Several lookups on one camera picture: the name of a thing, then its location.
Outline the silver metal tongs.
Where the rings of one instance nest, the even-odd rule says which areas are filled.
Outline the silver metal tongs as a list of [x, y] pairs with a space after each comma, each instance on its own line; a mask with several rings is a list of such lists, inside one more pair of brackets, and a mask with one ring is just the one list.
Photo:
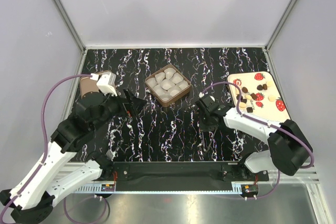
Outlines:
[[[215, 139], [215, 134], [216, 134], [217, 130], [214, 130], [212, 132], [202, 132], [201, 133], [201, 143], [202, 143], [202, 146], [203, 146], [203, 151], [206, 153], [210, 150], [210, 147]], [[208, 133], [209, 134], [209, 139], [208, 139], [208, 142], [206, 141], [206, 138], [205, 138], [205, 133]]]

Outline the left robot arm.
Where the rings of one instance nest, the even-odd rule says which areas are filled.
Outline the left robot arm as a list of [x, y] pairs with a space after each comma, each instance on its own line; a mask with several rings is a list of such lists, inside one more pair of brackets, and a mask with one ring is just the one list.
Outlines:
[[113, 175], [113, 162], [95, 153], [82, 167], [56, 179], [56, 175], [115, 116], [137, 117], [146, 101], [125, 89], [125, 96], [89, 92], [62, 121], [43, 155], [14, 188], [1, 191], [1, 203], [12, 208], [15, 223], [41, 223], [65, 197], [91, 180], [107, 180]]

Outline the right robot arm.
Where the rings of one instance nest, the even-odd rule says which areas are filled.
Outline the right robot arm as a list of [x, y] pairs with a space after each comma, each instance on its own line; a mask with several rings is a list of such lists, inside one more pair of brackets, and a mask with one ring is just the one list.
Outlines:
[[226, 127], [241, 131], [268, 145], [268, 150], [247, 154], [240, 160], [238, 173], [242, 179], [250, 180], [258, 172], [271, 169], [293, 176], [299, 169], [313, 165], [313, 149], [293, 120], [263, 121], [240, 111], [233, 104], [220, 105], [208, 95], [196, 101], [196, 105], [202, 132], [215, 132], [219, 127]]

